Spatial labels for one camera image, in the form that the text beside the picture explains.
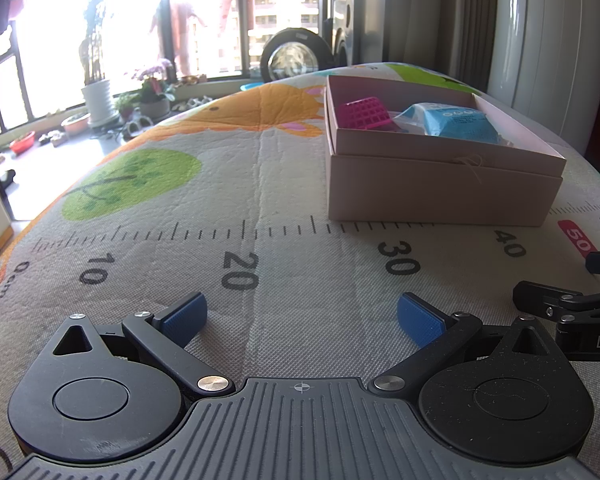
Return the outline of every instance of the metal pin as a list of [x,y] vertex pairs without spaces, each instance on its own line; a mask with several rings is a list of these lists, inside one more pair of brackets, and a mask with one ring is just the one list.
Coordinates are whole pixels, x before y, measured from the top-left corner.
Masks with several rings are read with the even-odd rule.
[[219,392],[229,385],[228,379],[219,375],[208,375],[198,381],[198,387],[206,392]]
[[404,388],[404,380],[395,375],[383,375],[374,379],[374,386],[378,388],[378,390],[394,392]]

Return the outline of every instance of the wooden baseboard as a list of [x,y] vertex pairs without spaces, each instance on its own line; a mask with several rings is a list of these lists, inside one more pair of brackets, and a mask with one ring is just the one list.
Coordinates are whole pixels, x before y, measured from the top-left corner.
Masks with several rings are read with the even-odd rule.
[[4,232],[0,235],[0,251],[7,244],[7,242],[11,239],[12,236],[13,236],[13,227],[11,227],[9,225],[9,227],[7,227],[4,230]]

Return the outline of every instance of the open box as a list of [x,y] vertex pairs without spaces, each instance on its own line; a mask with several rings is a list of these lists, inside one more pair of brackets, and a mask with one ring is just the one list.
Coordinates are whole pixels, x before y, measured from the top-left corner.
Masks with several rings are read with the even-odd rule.
[[[336,108],[370,96],[394,112],[421,102],[476,108],[515,147],[339,128]],[[328,76],[325,108],[328,214],[333,220],[539,226],[562,183],[565,159],[475,94]]]

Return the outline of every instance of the ribbed gray plate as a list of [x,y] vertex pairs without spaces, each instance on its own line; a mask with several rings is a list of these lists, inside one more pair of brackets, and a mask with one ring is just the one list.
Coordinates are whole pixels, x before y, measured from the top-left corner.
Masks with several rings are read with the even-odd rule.
[[357,379],[248,379],[200,400],[160,447],[93,468],[32,456],[13,480],[593,480],[573,458],[530,468],[474,462],[433,440],[408,404]]

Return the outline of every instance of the pink plastic basket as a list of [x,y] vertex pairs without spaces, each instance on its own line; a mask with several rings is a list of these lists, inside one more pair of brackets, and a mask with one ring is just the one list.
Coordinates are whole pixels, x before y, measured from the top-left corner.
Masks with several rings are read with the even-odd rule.
[[338,126],[353,130],[372,130],[391,123],[389,112],[377,97],[344,103],[336,112]]

